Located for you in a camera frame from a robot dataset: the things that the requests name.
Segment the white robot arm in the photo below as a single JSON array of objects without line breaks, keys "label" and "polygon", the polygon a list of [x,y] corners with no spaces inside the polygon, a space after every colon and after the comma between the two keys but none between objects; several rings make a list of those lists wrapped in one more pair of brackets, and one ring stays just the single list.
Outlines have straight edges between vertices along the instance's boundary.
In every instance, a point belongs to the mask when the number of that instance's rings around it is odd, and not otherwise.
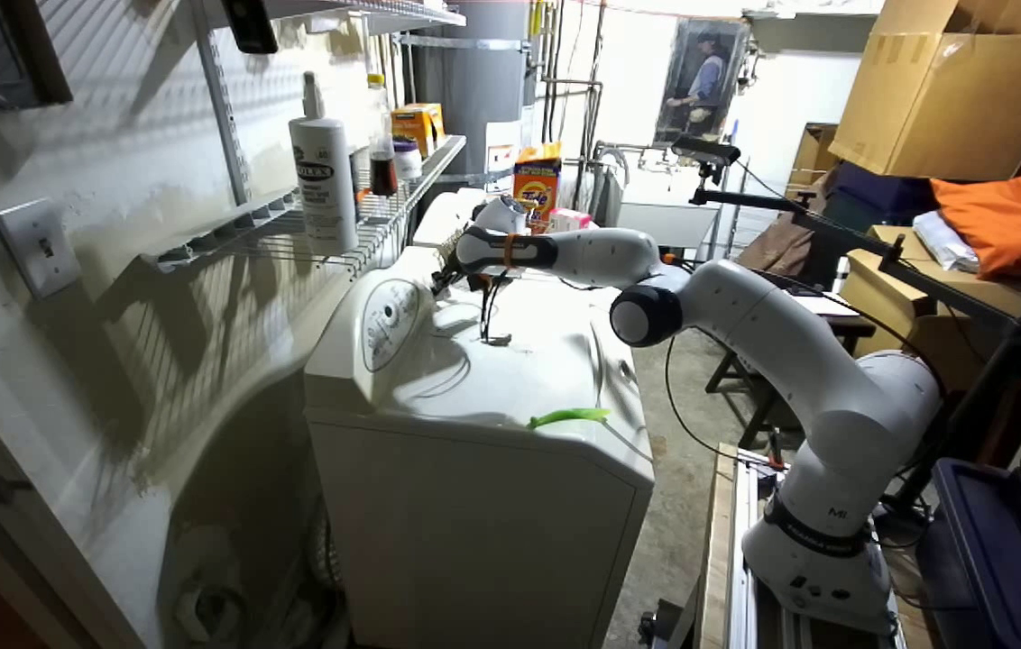
[{"label": "white robot arm", "polygon": [[740,539],[750,578],[797,615],[870,636],[894,629],[873,507],[942,406],[922,356],[855,356],[792,291],[733,260],[667,267],[657,240],[629,227],[464,227],[431,271],[431,290],[518,267],[614,290],[605,316],[629,347],[704,333],[760,380],[799,445],[763,516]]}]

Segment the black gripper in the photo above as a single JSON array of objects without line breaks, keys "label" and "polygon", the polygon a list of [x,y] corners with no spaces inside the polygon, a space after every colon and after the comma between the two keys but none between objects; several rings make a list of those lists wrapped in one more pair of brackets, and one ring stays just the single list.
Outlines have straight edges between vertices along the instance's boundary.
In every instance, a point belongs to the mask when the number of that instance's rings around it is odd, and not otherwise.
[{"label": "black gripper", "polygon": [[463,230],[443,265],[429,273],[429,290],[443,296],[454,281],[478,291],[478,320],[491,320],[494,299],[508,284],[506,236]]}]

